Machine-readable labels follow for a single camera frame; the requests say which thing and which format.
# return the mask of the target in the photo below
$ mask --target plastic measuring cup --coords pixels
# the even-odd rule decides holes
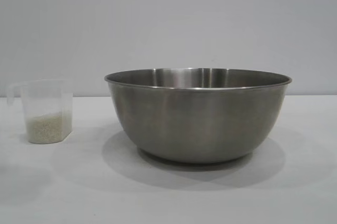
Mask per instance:
[[[14,103],[19,89],[28,141],[55,143],[72,131],[73,93],[69,80],[37,80],[15,83],[7,88],[7,103]]]

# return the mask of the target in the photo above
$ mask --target measuring cup handle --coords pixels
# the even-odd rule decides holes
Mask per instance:
[[[6,95],[7,95],[7,104],[8,105],[13,105],[13,103],[14,103],[14,92],[20,86],[21,86],[21,84],[19,84],[19,83],[13,83],[13,84],[7,86]]]

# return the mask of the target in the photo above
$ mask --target white table surface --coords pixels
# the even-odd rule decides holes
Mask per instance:
[[[139,153],[110,98],[75,98],[49,145],[26,141],[20,102],[0,111],[0,223],[337,223],[337,96],[287,96],[253,155],[206,168]]]

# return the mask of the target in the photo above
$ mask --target rice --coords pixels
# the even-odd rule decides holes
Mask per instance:
[[[47,114],[26,121],[28,140],[47,144],[63,141],[72,131],[71,112]]]

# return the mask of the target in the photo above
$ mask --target bowl rim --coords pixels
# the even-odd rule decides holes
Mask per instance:
[[[275,84],[268,84],[268,85],[258,85],[258,86],[243,86],[243,87],[217,87],[217,88],[209,88],[209,87],[189,87],[189,88],[182,88],[182,87],[167,87],[167,86],[151,86],[151,85],[140,85],[140,84],[133,84],[133,83],[123,83],[118,82],[114,80],[110,80],[109,77],[120,74],[120,73],[126,73],[126,72],[136,72],[136,71],[149,71],[149,70],[201,70],[201,69],[207,69],[207,70],[227,70],[227,71],[245,71],[245,72],[257,72],[257,73],[267,73],[267,74],[273,74],[280,77],[286,78],[286,81],[281,83],[275,83]],[[214,90],[222,90],[222,91],[229,91],[229,90],[255,90],[255,89],[265,89],[265,88],[271,88],[271,87],[279,87],[283,85],[290,84],[293,80],[283,74],[268,72],[268,71],[258,71],[258,70],[243,70],[243,69],[225,69],[225,68],[217,68],[217,67],[184,67],[184,68],[178,68],[178,67],[164,67],[164,68],[153,68],[153,69],[140,69],[140,70],[127,70],[127,71],[119,71],[112,74],[108,74],[104,77],[104,80],[108,83],[118,84],[118,85],[125,85],[125,86],[131,86],[131,87],[139,87],[139,88],[146,88],[146,89],[160,89],[160,90],[180,90],[180,91],[214,91]]]

